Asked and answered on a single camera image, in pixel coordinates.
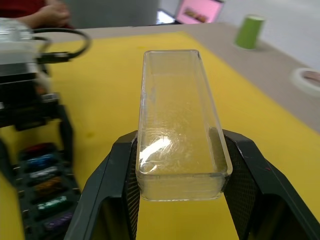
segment green cylinder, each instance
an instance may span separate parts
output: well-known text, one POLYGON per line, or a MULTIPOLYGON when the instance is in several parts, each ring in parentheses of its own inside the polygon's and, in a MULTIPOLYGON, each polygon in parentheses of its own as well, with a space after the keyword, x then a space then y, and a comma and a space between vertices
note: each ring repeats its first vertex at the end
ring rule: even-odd
POLYGON ((257 38, 264 21, 265 19, 261 16, 253 14, 247 15, 235 38, 235 44, 243 49, 255 49, 257 38))

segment white wall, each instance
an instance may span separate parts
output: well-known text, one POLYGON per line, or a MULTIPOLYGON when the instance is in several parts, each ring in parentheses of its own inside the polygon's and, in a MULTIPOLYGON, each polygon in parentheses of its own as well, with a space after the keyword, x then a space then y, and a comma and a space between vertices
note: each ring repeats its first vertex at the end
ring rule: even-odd
POLYGON ((246 14, 266 18, 263 40, 320 70, 320 0, 227 0, 218 21, 239 26, 246 14))
POLYGON ((180 2, 181 0, 160 0, 159 8, 165 10, 171 16, 175 16, 180 2))

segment red shirt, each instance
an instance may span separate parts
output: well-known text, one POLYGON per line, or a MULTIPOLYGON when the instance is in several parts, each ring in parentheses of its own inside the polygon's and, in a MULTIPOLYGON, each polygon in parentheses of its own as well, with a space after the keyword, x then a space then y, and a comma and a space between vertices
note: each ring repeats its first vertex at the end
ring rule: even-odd
POLYGON ((21 18, 38 12, 45 0, 0 0, 0 18, 21 18))

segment colored cylinder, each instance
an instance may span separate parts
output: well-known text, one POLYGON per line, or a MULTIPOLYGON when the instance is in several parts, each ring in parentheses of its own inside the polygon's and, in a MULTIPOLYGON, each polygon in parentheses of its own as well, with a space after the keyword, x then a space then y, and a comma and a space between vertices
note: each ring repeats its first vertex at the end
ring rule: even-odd
POLYGON ((37 210, 39 214, 45 215, 50 214, 56 211, 63 209, 69 203, 66 196, 59 196, 50 201, 38 204, 37 210))
POLYGON ((66 227, 71 222, 73 214, 65 213, 63 216, 44 223, 43 227, 48 232, 58 231, 60 228, 66 227))
POLYGON ((44 197, 53 193, 61 192, 64 189, 61 181, 61 177, 56 176, 48 181, 34 186, 37 197, 44 197))
POLYGON ((26 161, 26 165, 30 169, 43 169, 49 167, 55 162, 55 156, 52 153, 34 157, 26 161))
POLYGON ((255 49, 264 21, 265 19, 261 16, 247 15, 235 38, 235 44, 243 49, 255 49))

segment pink screen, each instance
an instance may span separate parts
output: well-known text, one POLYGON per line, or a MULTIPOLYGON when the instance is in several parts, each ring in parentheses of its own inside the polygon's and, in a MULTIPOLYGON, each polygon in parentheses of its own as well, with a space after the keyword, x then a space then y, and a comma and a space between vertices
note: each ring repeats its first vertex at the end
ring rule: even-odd
POLYGON ((184 0, 176 20, 182 24, 212 23, 222 3, 213 0, 184 0))

